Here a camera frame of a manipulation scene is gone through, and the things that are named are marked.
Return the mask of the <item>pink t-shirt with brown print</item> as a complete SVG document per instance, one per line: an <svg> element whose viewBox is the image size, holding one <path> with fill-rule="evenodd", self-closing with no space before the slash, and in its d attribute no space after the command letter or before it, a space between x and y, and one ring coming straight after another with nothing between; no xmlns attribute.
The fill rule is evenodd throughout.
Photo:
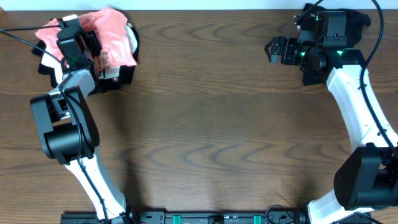
<svg viewBox="0 0 398 224"><path fill-rule="evenodd" d="M122 65L135 66L133 49L137 47L137 41L131 40L127 34L127 17L121 12L104 8L100 11L89 12L78 16L80 24L85 31L94 31L102 46L101 57L96 66L99 70L109 67L120 67ZM38 30L35 35L44 42L45 50L54 55L57 59L63 58L57 46L57 27L59 20L52 19L45 26Z"/></svg>

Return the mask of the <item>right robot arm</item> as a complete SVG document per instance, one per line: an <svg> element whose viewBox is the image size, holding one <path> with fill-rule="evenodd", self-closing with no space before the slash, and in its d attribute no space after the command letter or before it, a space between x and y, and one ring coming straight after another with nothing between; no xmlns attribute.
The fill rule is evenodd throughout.
<svg viewBox="0 0 398 224"><path fill-rule="evenodd" d="M397 205L397 133L373 92L367 61L349 46L347 19L346 11L308 9L295 16L297 38L276 36L264 48L270 62L296 65L310 83L324 83L348 131L351 154L333 190L307 204L308 223L367 220Z"/></svg>

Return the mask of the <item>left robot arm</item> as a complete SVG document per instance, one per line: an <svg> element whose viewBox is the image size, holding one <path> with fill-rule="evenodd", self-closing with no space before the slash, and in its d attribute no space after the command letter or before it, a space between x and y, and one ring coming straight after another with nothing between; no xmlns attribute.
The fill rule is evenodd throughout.
<svg viewBox="0 0 398 224"><path fill-rule="evenodd" d="M139 217L103 164L98 128L86 104L86 97L98 86L94 57L100 54L101 44L73 16L60 22L57 46L63 55L62 81L30 101L44 153L78 179L95 207L95 223L138 223Z"/></svg>

